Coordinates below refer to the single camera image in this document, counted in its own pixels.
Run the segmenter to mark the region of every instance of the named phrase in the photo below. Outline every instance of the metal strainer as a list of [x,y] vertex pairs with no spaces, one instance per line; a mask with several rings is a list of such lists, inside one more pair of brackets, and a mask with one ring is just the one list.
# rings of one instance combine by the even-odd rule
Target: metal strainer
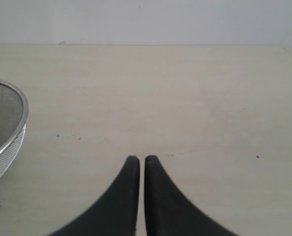
[[0,177],[23,143],[27,116],[25,95],[14,85],[0,80]]

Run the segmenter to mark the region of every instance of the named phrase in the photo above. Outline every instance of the wooden tabletop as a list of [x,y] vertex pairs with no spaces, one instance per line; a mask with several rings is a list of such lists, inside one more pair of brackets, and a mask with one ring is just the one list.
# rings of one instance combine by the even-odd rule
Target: wooden tabletop
[[[29,101],[0,235],[49,234],[149,154],[233,232],[292,235],[292,48],[0,45],[0,79]],[[143,207],[141,183],[139,236]]]

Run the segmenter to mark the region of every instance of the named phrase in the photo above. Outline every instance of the white wall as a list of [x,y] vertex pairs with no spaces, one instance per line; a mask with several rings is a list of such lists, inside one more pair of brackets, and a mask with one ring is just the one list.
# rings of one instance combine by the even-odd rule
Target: white wall
[[0,0],[0,43],[292,46],[292,0]]

